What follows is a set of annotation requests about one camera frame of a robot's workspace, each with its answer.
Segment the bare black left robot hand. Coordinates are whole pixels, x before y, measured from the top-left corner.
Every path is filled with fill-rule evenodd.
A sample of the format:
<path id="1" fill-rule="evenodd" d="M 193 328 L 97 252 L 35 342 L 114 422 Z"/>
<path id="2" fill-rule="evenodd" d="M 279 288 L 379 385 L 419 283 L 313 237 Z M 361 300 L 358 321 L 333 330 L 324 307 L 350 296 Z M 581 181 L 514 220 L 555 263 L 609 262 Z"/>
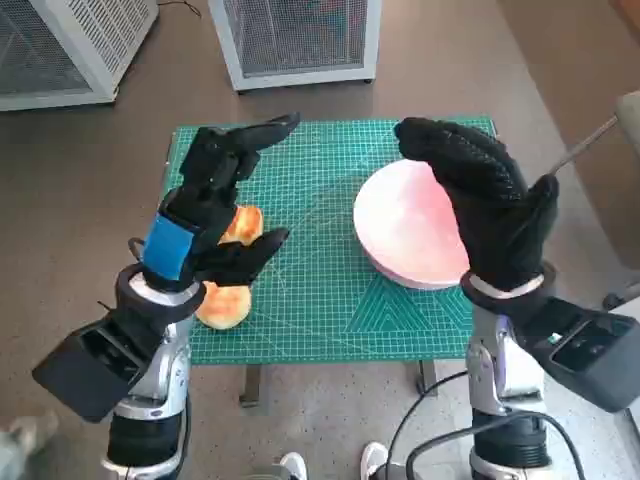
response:
<path id="1" fill-rule="evenodd" d="M 290 113 L 230 130 L 198 129 L 179 168 L 182 183 L 163 198 L 145 240 L 141 264 L 149 284 L 177 292 L 194 282 L 229 287 L 257 278 L 289 231 L 276 228 L 247 245 L 221 238 L 237 213 L 237 183 L 249 179 L 260 151 L 299 123 L 300 114 Z"/>

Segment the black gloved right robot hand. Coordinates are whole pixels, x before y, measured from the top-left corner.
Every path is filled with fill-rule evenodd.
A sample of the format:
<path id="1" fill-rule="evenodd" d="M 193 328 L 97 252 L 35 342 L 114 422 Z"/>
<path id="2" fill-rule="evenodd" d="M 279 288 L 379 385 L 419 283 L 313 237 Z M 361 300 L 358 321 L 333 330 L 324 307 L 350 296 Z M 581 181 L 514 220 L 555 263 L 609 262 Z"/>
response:
<path id="1" fill-rule="evenodd" d="M 508 292 L 543 274 L 557 216 L 555 176 L 529 186 L 506 146 L 474 127 L 407 117 L 394 133 L 404 158 L 427 163 L 448 195 L 473 275 Z"/>

